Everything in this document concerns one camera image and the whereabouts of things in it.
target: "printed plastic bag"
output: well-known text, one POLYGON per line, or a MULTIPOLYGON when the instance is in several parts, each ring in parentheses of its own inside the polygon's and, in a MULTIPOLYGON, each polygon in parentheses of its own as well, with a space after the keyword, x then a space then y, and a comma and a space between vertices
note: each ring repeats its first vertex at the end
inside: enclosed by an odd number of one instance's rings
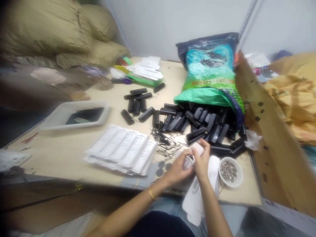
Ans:
POLYGON ((245 146, 250 150, 258 150, 259 141, 262 139, 262 136, 258 136, 256 132, 246 130, 247 141, 245 141, 245 146))
POLYGON ((245 111, 235 86, 233 72, 238 33, 226 33, 176 44, 178 56, 188 71, 176 104, 194 102, 232 107, 240 129, 245 111))

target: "pink object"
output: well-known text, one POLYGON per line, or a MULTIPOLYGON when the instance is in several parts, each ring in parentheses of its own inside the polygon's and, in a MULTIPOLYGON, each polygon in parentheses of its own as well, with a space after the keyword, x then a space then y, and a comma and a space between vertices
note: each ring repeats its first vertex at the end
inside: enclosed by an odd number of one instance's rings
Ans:
POLYGON ((255 68, 253 71, 254 71, 254 73, 255 73, 257 76, 261 75, 261 72, 260 72, 260 69, 259 69, 259 68, 255 68))

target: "khaki bag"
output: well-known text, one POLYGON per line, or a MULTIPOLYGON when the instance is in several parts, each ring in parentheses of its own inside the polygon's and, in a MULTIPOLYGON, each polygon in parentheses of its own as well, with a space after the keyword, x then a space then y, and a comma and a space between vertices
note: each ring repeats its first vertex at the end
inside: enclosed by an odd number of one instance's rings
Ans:
POLYGON ((104 42, 110 41, 118 29, 111 13, 97 5, 83 4, 82 8, 90 23, 93 38, 104 42))
POLYGON ((7 54, 47 56, 91 48, 90 25, 74 0, 15 0, 2 23, 0 47, 7 54))
POLYGON ((70 68, 81 65, 93 65, 107 70, 122 56, 130 56, 127 48, 115 42, 102 42, 93 39, 91 52, 88 54, 62 53, 56 56, 57 65, 70 68))

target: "gold bracelet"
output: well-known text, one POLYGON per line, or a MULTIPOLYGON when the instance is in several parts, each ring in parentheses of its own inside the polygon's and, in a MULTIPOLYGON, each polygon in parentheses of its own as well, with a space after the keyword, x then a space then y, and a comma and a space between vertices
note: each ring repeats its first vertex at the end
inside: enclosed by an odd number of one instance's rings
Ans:
POLYGON ((154 196, 153 196, 152 193, 151 193, 151 187, 149 187, 149 193, 150 193, 150 195, 151 195, 151 198, 155 201, 156 199, 154 198, 154 196))

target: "white bowl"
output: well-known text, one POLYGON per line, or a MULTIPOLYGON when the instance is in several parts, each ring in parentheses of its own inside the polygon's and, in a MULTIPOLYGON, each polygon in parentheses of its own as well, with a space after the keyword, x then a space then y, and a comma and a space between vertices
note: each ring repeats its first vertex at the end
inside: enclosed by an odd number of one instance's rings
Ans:
POLYGON ((220 161, 220 165, 219 165, 219 173, 220 173, 220 177, 222 179, 222 181, 229 187, 232 187, 232 188, 237 188, 241 185, 241 183, 243 182, 244 180, 244 174, 243 174, 243 170, 241 169, 240 165, 238 164, 238 162, 231 158, 231 157, 224 157, 223 159, 221 159, 220 161), (236 167, 236 170, 237 170, 237 177, 235 179, 235 181, 233 183, 229 182, 229 181, 226 181, 224 179, 224 177, 222 177, 221 175, 221 165, 224 161, 229 161, 231 163, 233 163, 233 165, 236 167))

